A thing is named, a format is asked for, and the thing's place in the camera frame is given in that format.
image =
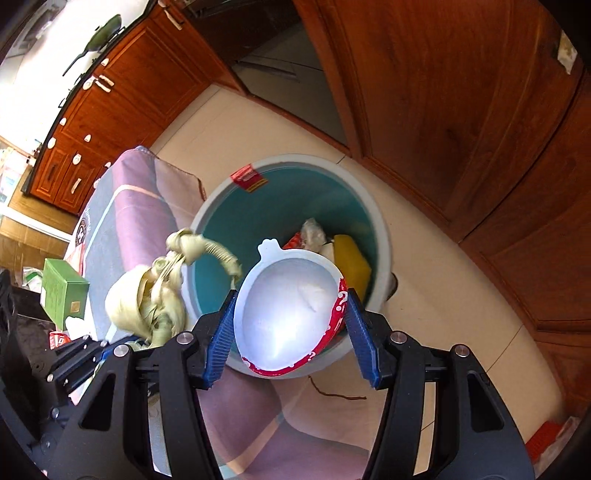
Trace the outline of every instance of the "wooden door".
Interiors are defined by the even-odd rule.
[[[582,72],[556,60],[560,27],[537,0],[294,1],[325,62],[313,7],[328,33],[358,160],[457,241],[532,166]]]
[[[72,143],[64,137],[55,137],[56,143],[53,148],[47,149],[43,155],[43,162],[35,174],[31,193],[53,203],[60,189],[61,180],[66,171],[70,154],[72,153]]]
[[[99,81],[102,75],[114,83],[113,90],[164,130],[209,82],[177,39],[154,20],[144,20],[129,37],[110,53],[107,66],[98,71]]]
[[[571,412],[591,401],[590,118],[585,73],[540,159],[460,244],[550,352]]]
[[[125,150],[138,145],[149,147],[163,128],[121,93],[121,86],[110,86],[105,80],[88,90],[81,90],[66,112],[66,124],[60,133],[82,143],[101,158],[101,163],[114,162]]]
[[[100,167],[87,161],[84,156],[80,163],[70,163],[55,199],[55,206],[71,213],[78,213],[93,188]]]

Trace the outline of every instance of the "red package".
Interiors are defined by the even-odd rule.
[[[289,250],[290,248],[301,248],[301,233],[297,232],[291,237],[291,240],[283,245],[283,250]]]
[[[257,188],[262,187],[268,182],[268,180],[252,168],[252,165],[250,164],[246,167],[242,167],[240,170],[236,170],[230,175],[230,178],[236,185],[242,188],[242,190],[246,190],[248,193],[254,192]]]
[[[49,332],[49,348],[55,350],[57,347],[70,343],[70,337],[64,332]]]

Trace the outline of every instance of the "tile floor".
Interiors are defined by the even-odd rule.
[[[165,161],[201,178],[207,192],[255,160],[285,153],[316,155],[340,164],[372,193],[388,224],[392,269],[400,287],[385,305],[391,326],[423,345],[449,349],[470,346],[503,396],[517,426],[528,440],[548,419],[560,419],[560,391],[535,343],[505,300],[470,259],[415,207],[355,161],[283,117],[226,90],[209,90],[196,100],[191,116],[165,133],[155,152]],[[349,443],[370,449],[381,416],[384,393],[361,378],[351,354],[314,374],[324,392],[367,396],[355,418],[339,418],[338,429],[326,429]],[[306,394],[318,395],[310,391]],[[417,472],[426,469],[433,435],[434,388],[426,388],[423,434]],[[294,409],[288,421],[301,430],[318,428]],[[366,424],[366,436],[347,437]]]

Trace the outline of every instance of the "frying pan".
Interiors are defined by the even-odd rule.
[[[62,74],[65,76],[68,73],[68,70],[72,68],[78,60],[80,60],[84,55],[86,55],[90,51],[99,51],[102,49],[110,40],[121,30],[121,15],[117,14],[113,18],[111,18],[105,25],[96,29],[95,34],[92,35],[92,38],[84,47],[84,51],[80,53],[73,61],[70,63],[70,66],[66,69],[66,71]]]

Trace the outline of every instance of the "cardboard box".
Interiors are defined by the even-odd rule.
[[[89,283],[65,260],[46,258],[41,305],[59,330],[68,317],[84,318]]]

